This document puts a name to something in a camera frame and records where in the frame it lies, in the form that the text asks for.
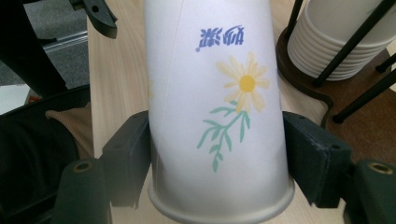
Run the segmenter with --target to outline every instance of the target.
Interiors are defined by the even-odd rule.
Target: stack of paper cups
[[[288,174],[269,0],[145,1],[148,189],[183,223],[283,211]]]
[[[381,0],[311,0],[305,6],[288,44],[293,64],[318,77]],[[328,80],[355,76],[396,37],[393,7],[359,45],[348,54]]]

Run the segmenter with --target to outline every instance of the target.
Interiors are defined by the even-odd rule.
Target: flower center
[[[242,76],[241,80],[239,80],[239,88],[241,89],[241,91],[251,92],[254,90],[255,86],[256,86],[256,81],[254,80],[253,77],[249,75]]]

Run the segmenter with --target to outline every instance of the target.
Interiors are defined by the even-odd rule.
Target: brown cloth
[[[93,157],[91,103],[65,111],[49,110],[47,119],[56,119],[73,135],[81,159]]]

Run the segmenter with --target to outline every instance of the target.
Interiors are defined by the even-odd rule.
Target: light wood tabletop
[[[117,39],[100,35],[88,25],[88,44],[92,95],[92,125],[95,157],[115,131],[132,114],[148,109],[148,78],[143,0],[106,0],[119,18]],[[286,28],[293,0],[271,0],[274,41]],[[282,78],[279,80],[282,108],[320,123],[326,105],[310,98]],[[150,174],[137,209],[112,208],[114,223],[176,223],[159,213],[149,201]],[[308,204],[296,186],[294,199],[279,216],[266,223],[344,223],[344,203],[338,209],[317,209]]]

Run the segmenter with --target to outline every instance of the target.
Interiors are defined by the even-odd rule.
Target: upside-down cup
[[[256,223],[290,203],[269,0],[145,1],[148,196],[182,223]]]

